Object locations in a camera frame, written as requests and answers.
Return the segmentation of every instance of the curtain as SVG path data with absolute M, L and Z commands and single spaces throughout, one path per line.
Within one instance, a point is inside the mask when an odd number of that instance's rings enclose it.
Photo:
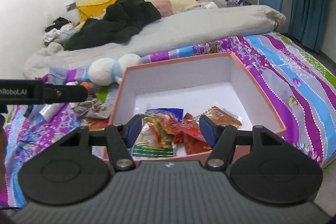
M 324 40 L 328 8 L 329 0 L 293 0 L 288 35 L 319 52 Z

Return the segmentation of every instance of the colorful striped bed sheet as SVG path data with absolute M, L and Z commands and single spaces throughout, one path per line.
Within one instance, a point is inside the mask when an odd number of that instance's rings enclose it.
M 266 92 L 286 125 L 283 138 L 327 166 L 336 158 L 336 78 L 320 62 L 279 33 L 234 36 L 142 57 L 144 63 L 216 52 L 234 52 Z M 87 68 L 69 71 L 67 81 L 89 81 Z M 114 102 L 117 85 L 103 87 L 102 101 Z M 26 201 L 17 182 L 17 172 L 31 157 L 81 125 L 68 105 L 46 123 L 24 119 L 14 107 L 6 133 L 6 189 L 3 206 L 21 207 Z

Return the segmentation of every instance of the beige blanket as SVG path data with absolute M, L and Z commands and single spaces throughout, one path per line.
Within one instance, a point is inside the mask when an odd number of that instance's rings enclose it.
M 34 79 L 48 73 L 53 54 L 65 59 L 70 69 L 79 68 L 104 57 L 118 59 L 128 53 L 144 56 L 233 35 L 266 33 L 281 27 L 285 21 L 283 14 L 264 5 L 191 10 L 145 26 L 126 44 L 109 43 L 100 47 L 64 51 L 60 44 L 52 42 L 34 53 L 22 70 L 25 78 Z

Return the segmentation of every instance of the white plush toy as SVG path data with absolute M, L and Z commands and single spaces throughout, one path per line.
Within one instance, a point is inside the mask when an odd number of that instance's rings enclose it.
M 96 85 L 110 85 L 121 83 L 127 67 L 142 64 L 141 57 L 136 54 L 125 54 L 118 61 L 112 58 L 102 58 L 94 61 L 88 70 L 88 76 Z

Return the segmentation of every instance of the open cardboard box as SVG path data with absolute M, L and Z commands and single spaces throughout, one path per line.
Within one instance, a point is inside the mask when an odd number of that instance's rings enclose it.
M 263 125 L 280 137 L 286 128 L 265 92 L 232 52 L 208 54 L 148 63 L 127 68 L 119 86 L 109 124 L 126 124 L 135 114 L 150 108 L 182 108 L 184 114 L 204 113 L 223 106 L 243 118 L 241 130 Z M 250 146 L 236 147 L 234 161 L 248 154 Z M 160 160 L 200 160 L 210 152 Z M 106 149 L 103 160 L 108 162 Z

